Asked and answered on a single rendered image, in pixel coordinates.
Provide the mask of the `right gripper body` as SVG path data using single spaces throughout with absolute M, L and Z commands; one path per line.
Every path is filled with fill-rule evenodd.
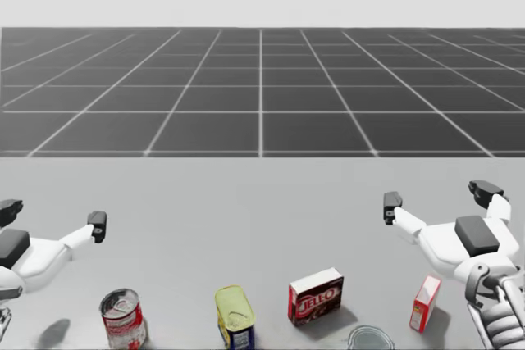
M 463 216 L 454 223 L 428 225 L 418 234 L 418 246 L 434 270 L 465 281 L 473 268 L 485 265 L 490 273 L 512 275 L 519 245 L 501 219 Z

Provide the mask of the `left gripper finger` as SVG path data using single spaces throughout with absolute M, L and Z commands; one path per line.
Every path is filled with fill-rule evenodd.
M 107 232 L 107 213 L 92 211 L 88 214 L 87 224 L 61 238 L 71 259 L 80 258 L 92 245 L 102 243 Z
M 23 209 L 24 203 L 20 199 L 7 199 L 0 201 L 0 228 L 13 223 Z

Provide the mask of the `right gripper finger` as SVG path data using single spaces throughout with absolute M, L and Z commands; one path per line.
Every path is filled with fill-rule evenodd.
M 471 180 L 468 189 L 476 204 L 486 210 L 487 219 L 511 221 L 511 204 L 504 190 L 485 180 Z
M 403 199 L 396 191 L 383 195 L 383 220 L 386 225 L 394 226 L 398 234 L 406 240 L 417 240 L 427 224 L 402 208 Z

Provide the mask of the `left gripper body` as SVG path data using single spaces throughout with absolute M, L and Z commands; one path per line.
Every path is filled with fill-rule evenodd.
M 71 259 L 71 249 L 58 240 L 0 230 L 0 276 L 9 284 L 50 284 Z

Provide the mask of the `red and white can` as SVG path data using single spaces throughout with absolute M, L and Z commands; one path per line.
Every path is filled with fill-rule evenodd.
M 111 350 L 138 350 L 144 346 L 147 329 L 139 302 L 132 289 L 116 289 L 100 302 L 99 311 Z

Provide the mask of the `green and blue rectangular can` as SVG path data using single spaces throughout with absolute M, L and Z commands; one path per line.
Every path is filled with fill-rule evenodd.
M 255 314 L 239 285 L 215 292 L 217 327 L 226 350 L 255 350 Z

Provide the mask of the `red and white carton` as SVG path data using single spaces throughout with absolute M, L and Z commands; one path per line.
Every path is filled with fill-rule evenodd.
M 410 316 L 409 326 L 411 329 L 422 333 L 430 320 L 436 298 L 440 291 L 441 279 L 428 275 L 422 282 L 416 297 L 413 300 L 413 308 Z

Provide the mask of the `red and brown carton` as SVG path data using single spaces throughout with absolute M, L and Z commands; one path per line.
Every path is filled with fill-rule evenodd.
M 288 318 L 294 326 L 305 325 L 341 305 L 344 276 L 331 267 L 289 284 Z

